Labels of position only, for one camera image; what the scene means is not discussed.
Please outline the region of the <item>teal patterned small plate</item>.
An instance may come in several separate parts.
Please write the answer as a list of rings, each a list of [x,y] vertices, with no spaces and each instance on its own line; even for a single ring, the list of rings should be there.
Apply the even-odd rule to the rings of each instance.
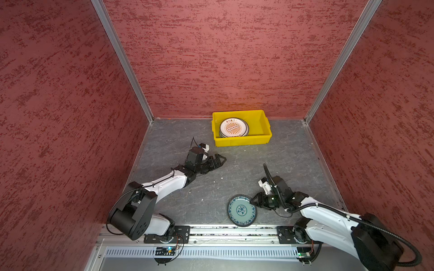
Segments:
[[[228,202],[228,217],[238,227],[249,227],[257,218],[257,207],[250,204],[250,200],[250,197],[240,194],[233,196]]]

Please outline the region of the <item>white plate orange sunburst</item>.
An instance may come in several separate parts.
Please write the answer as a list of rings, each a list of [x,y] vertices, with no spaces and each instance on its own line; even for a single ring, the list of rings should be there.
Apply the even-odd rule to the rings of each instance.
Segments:
[[[220,138],[248,136],[250,127],[243,119],[228,118],[222,121],[219,127]]]

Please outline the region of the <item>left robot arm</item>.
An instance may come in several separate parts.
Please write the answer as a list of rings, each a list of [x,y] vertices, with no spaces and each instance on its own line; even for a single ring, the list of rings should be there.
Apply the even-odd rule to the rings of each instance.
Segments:
[[[142,236],[156,236],[160,242],[169,243],[176,237],[175,221],[155,214],[156,204],[164,197],[192,183],[198,175],[206,175],[224,165],[227,158],[208,154],[209,145],[192,147],[184,164],[154,181],[129,183],[123,194],[111,208],[106,225],[112,225],[119,233],[135,241]]]

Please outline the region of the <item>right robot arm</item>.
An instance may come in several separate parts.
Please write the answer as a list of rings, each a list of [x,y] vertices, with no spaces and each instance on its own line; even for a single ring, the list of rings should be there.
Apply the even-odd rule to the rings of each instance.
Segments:
[[[398,266],[404,249],[397,238],[385,233],[384,225],[372,214],[363,216],[340,211],[316,201],[302,192],[294,192],[279,176],[258,182],[263,189],[250,204],[274,211],[283,208],[301,217],[283,237],[299,244],[325,243],[344,251],[369,271],[392,271]]]

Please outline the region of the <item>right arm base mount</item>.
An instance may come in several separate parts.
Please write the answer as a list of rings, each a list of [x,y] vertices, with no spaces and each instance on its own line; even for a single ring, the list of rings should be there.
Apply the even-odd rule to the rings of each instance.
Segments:
[[[281,245],[319,245],[319,241],[312,240],[308,233],[307,227],[303,226],[277,226],[276,234]]]

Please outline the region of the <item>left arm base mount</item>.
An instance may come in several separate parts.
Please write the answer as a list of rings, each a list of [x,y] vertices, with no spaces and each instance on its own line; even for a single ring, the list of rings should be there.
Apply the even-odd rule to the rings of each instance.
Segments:
[[[169,227],[166,234],[158,236],[155,234],[144,235],[145,244],[187,244],[189,242],[191,227],[187,225],[175,225]]]

